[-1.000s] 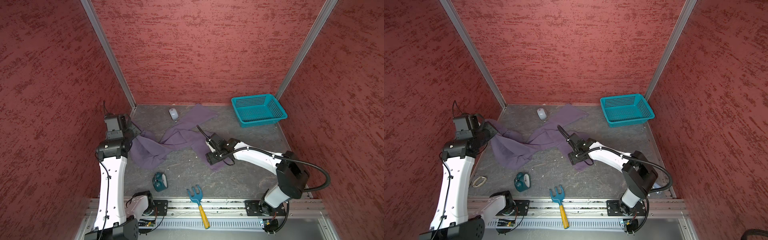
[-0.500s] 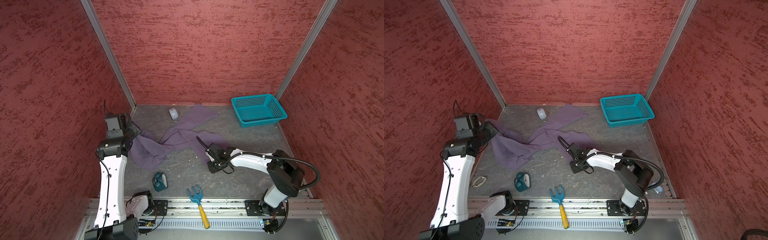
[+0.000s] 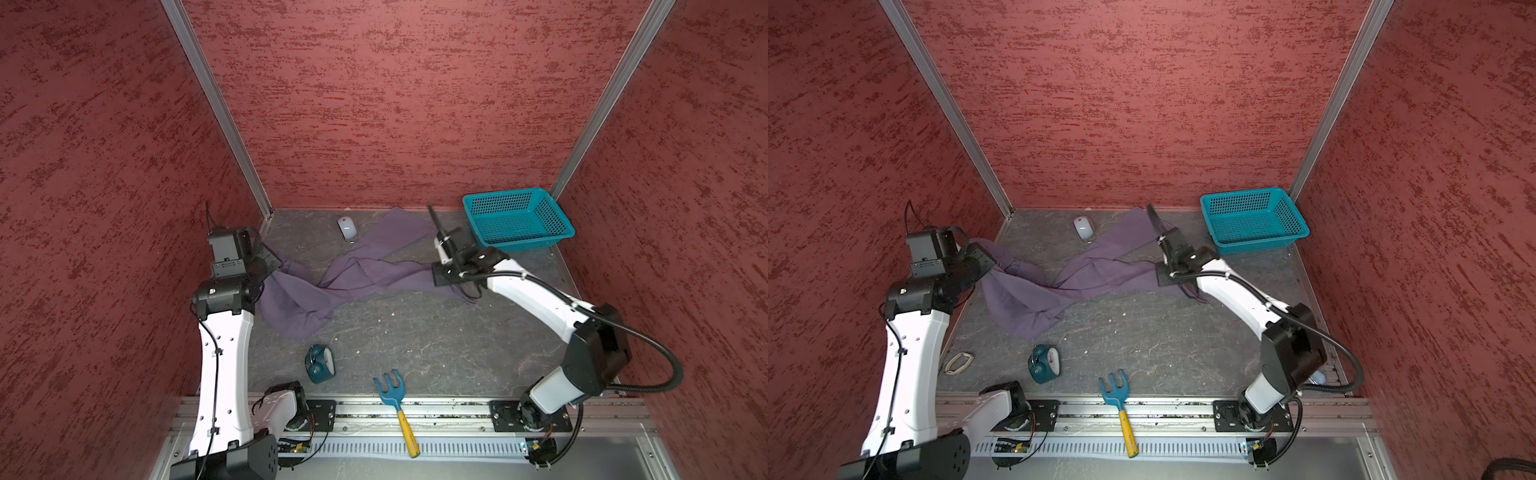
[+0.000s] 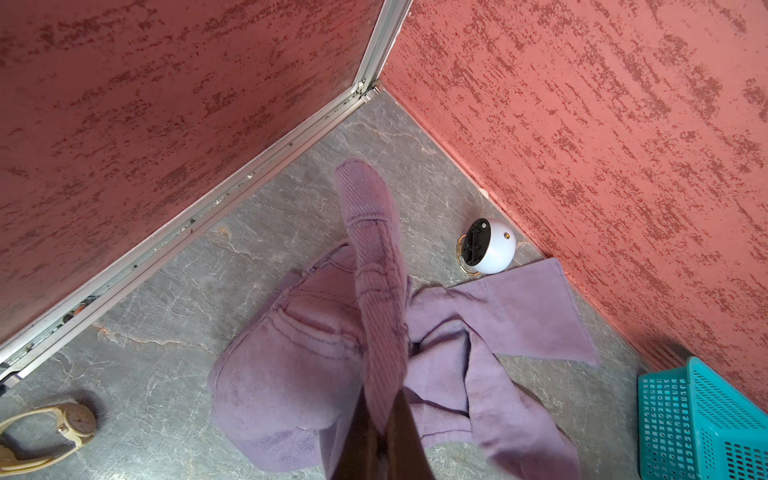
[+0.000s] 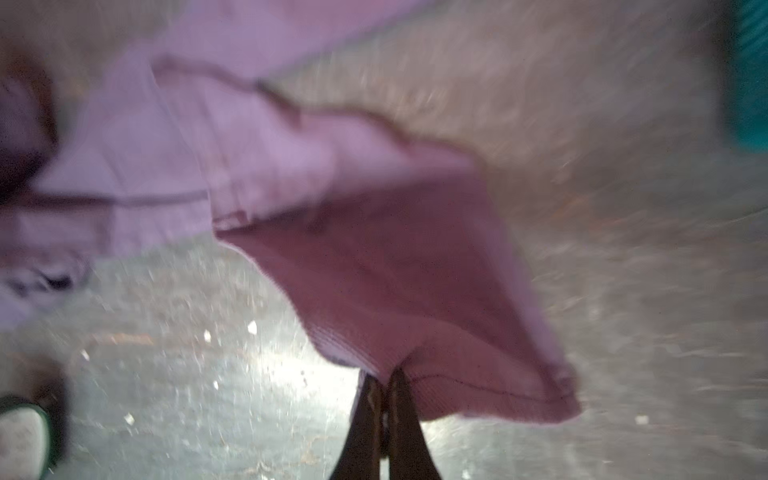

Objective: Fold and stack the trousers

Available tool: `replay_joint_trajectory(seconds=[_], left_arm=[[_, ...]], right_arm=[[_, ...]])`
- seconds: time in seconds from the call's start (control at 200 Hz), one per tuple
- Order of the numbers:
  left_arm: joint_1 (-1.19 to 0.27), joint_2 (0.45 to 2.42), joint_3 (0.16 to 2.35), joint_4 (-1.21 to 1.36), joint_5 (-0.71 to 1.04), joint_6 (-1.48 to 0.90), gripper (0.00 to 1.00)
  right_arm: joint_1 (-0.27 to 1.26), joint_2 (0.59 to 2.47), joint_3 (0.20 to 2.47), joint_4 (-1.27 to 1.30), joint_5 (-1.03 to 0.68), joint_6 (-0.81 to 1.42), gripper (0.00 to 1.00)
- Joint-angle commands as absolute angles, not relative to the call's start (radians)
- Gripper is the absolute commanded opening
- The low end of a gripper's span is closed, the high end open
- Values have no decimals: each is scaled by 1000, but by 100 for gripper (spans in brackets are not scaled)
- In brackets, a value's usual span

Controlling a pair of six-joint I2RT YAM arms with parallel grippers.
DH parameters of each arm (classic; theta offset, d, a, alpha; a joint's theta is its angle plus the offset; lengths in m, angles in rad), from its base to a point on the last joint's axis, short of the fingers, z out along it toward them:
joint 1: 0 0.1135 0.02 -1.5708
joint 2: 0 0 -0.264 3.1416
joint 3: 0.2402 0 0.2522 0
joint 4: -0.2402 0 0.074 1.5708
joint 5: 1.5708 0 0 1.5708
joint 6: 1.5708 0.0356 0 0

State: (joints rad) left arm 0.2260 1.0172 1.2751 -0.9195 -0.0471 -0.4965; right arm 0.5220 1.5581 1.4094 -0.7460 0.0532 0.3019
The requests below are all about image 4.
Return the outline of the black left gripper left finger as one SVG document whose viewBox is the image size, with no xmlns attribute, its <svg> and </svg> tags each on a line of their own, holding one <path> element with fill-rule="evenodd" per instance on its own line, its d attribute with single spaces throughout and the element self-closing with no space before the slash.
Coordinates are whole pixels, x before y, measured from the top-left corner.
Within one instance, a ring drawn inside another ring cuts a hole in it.
<svg viewBox="0 0 768 480">
<path fill-rule="evenodd" d="M 379 479 L 379 447 L 379 433 L 368 411 L 365 394 L 361 392 L 331 479 Z"/>
</svg>

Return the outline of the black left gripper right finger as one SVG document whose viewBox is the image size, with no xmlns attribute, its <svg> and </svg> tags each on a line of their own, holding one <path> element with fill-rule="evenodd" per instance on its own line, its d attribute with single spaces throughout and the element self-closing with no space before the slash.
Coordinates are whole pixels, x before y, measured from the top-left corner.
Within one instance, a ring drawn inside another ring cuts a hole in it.
<svg viewBox="0 0 768 480">
<path fill-rule="evenodd" d="M 386 426 L 386 478 L 434 479 L 403 390 L 395 397 Z"/>
</svg>

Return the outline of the purple trousers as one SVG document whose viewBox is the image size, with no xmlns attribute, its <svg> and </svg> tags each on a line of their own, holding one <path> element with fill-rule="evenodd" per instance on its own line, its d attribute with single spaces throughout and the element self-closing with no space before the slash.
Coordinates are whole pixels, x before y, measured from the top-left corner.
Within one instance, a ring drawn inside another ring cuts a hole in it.
<svg viewBox="0 0 768 480">
<path fill-rule="evenodd" d="M 519 479 L 577 479 L 576 446 L 501 357 L 599 363 L 561 264 L 546 259 L 454 287 L 410 289 L 399 218 L 367 162 L 335 172 L 347 236 L 288 273 L 208 377 L 211 418 L 257 468 L 331 479 L 364 392 L 380 437 L 398 392 L 424 452 L 469 442 Z"/>
</svg>

